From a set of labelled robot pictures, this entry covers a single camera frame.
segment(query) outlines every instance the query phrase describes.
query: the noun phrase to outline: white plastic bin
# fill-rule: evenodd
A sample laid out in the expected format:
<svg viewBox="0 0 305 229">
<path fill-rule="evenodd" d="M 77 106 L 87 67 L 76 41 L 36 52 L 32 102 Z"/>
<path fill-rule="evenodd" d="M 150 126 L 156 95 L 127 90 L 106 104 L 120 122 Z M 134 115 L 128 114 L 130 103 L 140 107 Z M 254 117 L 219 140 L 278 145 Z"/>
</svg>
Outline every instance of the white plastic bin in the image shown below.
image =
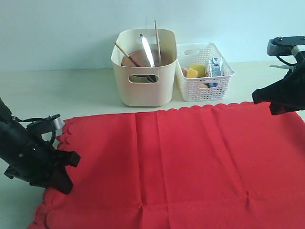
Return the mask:
<svg viewBox="0 0 305 229">
<path fill-rule="evenodd" d="M 208 60 L 213 57 L 223 59 L 224 75 L 219 77 L 186 78 L 181 67 L 188 69 L 193 63 L 202 63 L 208 68 Z M 235 74 L 221 55 L 215 44 L 210 42 L 177 45 L 177 82 L 182 98 L 187 102 L 219 100 L 225 97 L 231 77 Z M 201 85 L 216 83 L 216 87 L 202 88 Z"/>
<path fill-rule="evenodd" d="M 119 34 L 117 42 L 128 54 L 142 50 L 139 35 L 143 34 L 151 49 L 156 49 L 155 29 L 130 29 Z M 122 102 L 128 106 L 163 106 L 171 101 L 177 60 L 175 34 L 170 30 L 158 29 L 160 49 L 168 54 L 172 61 L 160 67 L 125 67 L 121 66 L 124 54 L 115 46 L 111 61 Z M 157 82 L 131 82 L 133 75 L 156 75 Z"/>
</svg>

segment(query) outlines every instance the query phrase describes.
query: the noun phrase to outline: red cloth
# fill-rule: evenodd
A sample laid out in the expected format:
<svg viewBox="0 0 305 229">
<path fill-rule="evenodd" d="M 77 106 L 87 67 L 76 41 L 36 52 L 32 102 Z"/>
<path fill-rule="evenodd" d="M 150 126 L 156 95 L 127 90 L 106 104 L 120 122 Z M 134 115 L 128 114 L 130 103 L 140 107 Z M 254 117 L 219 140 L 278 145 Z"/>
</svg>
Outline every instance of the red cloth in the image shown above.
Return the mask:
<svg viewBox="0 0 305 229">
<path fill-rule="evenodd" d="M 65 120 L 74 189 L 30 229 L 304 229 L 305 124 L 269 104 Z"/>
</svg>

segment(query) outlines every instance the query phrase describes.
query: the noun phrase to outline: table surface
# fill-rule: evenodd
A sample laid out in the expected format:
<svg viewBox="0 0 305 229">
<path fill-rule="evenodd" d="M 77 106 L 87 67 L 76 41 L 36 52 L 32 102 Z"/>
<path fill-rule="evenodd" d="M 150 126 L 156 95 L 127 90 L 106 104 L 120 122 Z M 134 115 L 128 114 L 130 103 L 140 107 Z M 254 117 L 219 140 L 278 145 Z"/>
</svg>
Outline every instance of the table surface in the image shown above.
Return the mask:
<svg viewBox="0 0 305 229">
<path fill-rule="evenodd" d="M 173 99 L 163 107 L 128 107 L 118 96 L 112 69 L 0 73 L 0 97 L 20 119 L 60 114 L 61 120 L 87 115 L 156 111 L 192 105 L 252 101 L 251 93 L 283 78 L 287 69 L 270 67 L 272 62 L 231 63 L 235 71 L 222 100 L 185 102 L 177 83 Z M 305 111 L 298 112 L 304 119 Z M 8 164 L 0 160 L 0 228 L 24 229 L 42 202 L 43 189 L 3 175 Z"/>
</svg>

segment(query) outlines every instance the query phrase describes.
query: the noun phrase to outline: black wire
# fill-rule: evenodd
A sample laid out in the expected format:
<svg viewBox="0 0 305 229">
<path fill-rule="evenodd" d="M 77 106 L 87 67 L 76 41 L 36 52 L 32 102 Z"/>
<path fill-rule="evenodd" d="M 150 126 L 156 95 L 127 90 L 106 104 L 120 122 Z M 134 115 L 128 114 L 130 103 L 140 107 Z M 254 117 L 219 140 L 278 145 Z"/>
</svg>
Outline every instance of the black wire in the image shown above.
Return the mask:
<svg viewBox="0 0 305 229">
<path fill-rule="evenodd" d="M 284 61 L 279 55 L 277 55 L 276 57 L 278 58 L 278 60 L 279 60 L 280 62 L 282 62 L 282 63 L 284 63 L 284 64 L 286 64 L 286 65 L 288 65 L 288 66 L 295 66 L 295 65 L 296 65 L 296 63 L 289 63 L 289 62 L 287 62 L 287 61 Z"/>
<path fill-rule="evenodd" d="M 50 120 L 45 119 L 45 118 L 29 118 L 29 119 L 21 120 L 18 117 L 14 117 L 14 120 L 16 122 L 24 122 L 24 123 L 27 123 L 27 122 L 36 122 L 36 121 L 48 122 L 51 125 L 51 129 L 52 129 L 52 136 L 51 136 L 51 140 L 50 140 L 50 145 L 53 145 L 53 143 L 55 142 L 56 132 L 55 132 L 55 128 L 54 128 L 54 126 L 53 126 L 53 124 L 52 124 L 52 122 Z"/>
</svg>

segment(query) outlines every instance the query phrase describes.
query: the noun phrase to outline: white wicker basket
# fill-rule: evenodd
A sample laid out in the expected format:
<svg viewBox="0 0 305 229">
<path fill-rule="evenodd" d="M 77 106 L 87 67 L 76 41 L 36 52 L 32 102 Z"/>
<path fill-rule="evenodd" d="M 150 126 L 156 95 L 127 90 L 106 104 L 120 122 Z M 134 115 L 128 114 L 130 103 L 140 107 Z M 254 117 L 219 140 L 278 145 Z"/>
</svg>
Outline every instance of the white wicker basket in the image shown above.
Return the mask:
<svg viewBox="0 0 305 229">
<path fill-rule="evenodd" d="M 224 75 L 219 77 L 186 78 L 181 67 L 188 69 L 192 63 L 202 63 L 208 66 L 208 60 L 213 57 L 223 59 Z M 177 45 L 176 76 L 182 98 L 187 102 L 203 100 L 219 100 L 225 97 L 231 77 L 235 74 L 230 65 L 218 51 L 215 44 L 194 43 Z M 201 88 L 202 84 L 216 83 L 217 86 Z"/>
</svg>

